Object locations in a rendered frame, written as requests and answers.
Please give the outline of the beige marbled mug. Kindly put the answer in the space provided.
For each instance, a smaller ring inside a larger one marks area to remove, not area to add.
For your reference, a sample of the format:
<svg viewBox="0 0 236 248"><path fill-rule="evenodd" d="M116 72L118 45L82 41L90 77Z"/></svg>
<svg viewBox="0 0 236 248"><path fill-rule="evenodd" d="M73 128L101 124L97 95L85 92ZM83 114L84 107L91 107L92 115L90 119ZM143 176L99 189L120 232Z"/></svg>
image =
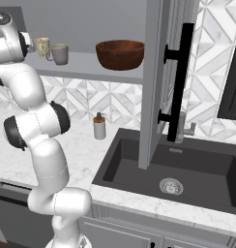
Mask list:
<svg viewBox="0 0 236 248"><path fill-rule="evenodd" d="M35 47L36 50L41 58L44 58L46 56L50 55L50 40L49 38L37 38L35 40Z"/></svg>

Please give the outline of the grey mug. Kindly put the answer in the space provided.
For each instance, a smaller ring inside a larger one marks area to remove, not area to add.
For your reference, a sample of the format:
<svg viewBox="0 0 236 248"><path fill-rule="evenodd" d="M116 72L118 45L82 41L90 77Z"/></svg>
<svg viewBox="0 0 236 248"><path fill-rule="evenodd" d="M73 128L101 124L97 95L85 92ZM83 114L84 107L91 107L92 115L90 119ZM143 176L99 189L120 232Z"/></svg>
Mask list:
<svg viewBox="0 0 236 248"><path fill-rule="evenodd" d="M69 46L66 44L51 45L46 53L47 61L53 61L58 66L67 65L69 62Z"/></svg>

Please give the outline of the brown wooden bowl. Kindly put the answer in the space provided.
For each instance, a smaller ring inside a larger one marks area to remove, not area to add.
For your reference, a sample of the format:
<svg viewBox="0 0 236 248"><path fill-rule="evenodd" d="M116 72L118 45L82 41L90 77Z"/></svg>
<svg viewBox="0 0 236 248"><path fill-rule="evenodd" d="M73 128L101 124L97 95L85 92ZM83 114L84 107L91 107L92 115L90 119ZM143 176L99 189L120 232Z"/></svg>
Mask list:
<svg viewBox="0 0 236 248"><path fill-rule="evenodd" d="M111 40L96 44L100 64L113 71L133 70L144 58L144 44L132 40Z"/></svg>

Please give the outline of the grey soap dispenser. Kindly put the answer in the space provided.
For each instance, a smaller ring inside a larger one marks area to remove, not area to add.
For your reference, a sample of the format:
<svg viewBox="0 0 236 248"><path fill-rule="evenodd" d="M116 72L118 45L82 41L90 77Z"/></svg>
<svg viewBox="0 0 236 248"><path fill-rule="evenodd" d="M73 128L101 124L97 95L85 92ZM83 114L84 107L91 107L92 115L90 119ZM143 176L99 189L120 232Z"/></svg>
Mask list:
<svg viewBox="0 0 236 248"><path fill-rule="evenodd" d="M93 118L94 137L96 140L103 140L106 137L105 118L101 112Z"/></svg>

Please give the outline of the grey dishwasher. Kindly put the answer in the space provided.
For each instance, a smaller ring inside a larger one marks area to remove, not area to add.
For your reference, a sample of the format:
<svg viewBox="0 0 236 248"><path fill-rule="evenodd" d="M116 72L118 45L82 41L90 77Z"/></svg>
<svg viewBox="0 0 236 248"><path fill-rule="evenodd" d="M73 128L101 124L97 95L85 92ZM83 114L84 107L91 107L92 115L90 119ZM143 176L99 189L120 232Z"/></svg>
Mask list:
<svg viewBox="0 0 236 248"><path fill-rule="evenodd" d="M51 217L32 212L30 188L0 182L0 229L11 248L45 248L53 237Z"/></svg>

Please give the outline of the grey tap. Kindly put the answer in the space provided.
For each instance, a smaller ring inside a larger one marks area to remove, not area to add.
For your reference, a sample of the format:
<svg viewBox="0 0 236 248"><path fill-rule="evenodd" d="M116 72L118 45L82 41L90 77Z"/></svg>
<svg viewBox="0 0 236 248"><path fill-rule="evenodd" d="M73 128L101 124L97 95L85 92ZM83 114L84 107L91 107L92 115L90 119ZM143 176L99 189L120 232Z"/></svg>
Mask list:
<svg viewBox="0 0 236 248"><path fill-rule="evenodd" d="M196 124L192 123L191 127L189 129L186 129L185 128L186 116L187 115L183 111L180 112L176 140L175 140L176 143L181 143L185 135L189 135L189 136L194 135Z"/></svg>

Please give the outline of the grey base cupboard door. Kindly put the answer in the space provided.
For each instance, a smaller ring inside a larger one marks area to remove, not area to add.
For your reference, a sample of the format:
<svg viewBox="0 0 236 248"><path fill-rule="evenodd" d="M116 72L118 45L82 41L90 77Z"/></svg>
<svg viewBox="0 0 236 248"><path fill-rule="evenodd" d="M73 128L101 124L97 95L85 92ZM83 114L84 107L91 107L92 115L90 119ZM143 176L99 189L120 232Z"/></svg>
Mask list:
<svg viewBox="0 0 236 248"><path fill-rule="evenodd" d="M160 235L88 217L81 217L78 223L92 248L150 248L151 242L155 242L155 248L162 248Z"/></svg>
<svg viewBox="0 0 236 248"><path fill-rule="evenodd" d="M206 243L191 240L180 240L177 238L165 237L162 248L225 248L216 243Z"/></svg>

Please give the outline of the dark framed window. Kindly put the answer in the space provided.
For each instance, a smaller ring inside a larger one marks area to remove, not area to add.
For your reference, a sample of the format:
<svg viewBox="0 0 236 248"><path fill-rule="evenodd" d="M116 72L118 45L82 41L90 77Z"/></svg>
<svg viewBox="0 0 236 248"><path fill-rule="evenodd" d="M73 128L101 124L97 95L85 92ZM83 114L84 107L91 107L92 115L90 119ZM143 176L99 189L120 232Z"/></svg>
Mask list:
<svg viewBox="0 0 236 248"><path fill-rule="evenodd" d="M223 90L218 118L236 120L236 47Z"/></svg>

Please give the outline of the black sink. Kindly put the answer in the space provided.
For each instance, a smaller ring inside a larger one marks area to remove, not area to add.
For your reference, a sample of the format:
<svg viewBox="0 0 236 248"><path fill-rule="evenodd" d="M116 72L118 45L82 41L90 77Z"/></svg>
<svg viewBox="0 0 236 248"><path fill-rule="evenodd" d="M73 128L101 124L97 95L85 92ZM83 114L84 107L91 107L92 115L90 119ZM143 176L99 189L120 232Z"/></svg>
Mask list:
<svg viewBox="0 0 236 248"><path fill-rule="evenodd" d="M145 170L138 153L139 132L119 129L93 183L236 214L236 144L162 136Z"/></svg>

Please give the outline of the grey wall cupboard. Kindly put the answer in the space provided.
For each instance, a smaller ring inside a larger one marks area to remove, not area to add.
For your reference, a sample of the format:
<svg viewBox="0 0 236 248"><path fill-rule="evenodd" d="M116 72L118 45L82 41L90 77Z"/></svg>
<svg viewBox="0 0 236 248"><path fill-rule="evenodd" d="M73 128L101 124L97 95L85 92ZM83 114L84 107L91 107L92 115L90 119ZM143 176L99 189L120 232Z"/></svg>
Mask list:
<svg viewBox="0 0 236 248"><path fill-rule="evenodd" d="M145 40L146 0L14 0L17 26L34 39L48 37L70 48L69 64L57 66L30 53L26 63L44 76L141 83L143 68L109 71L101 66L96 44Z"/></svg>

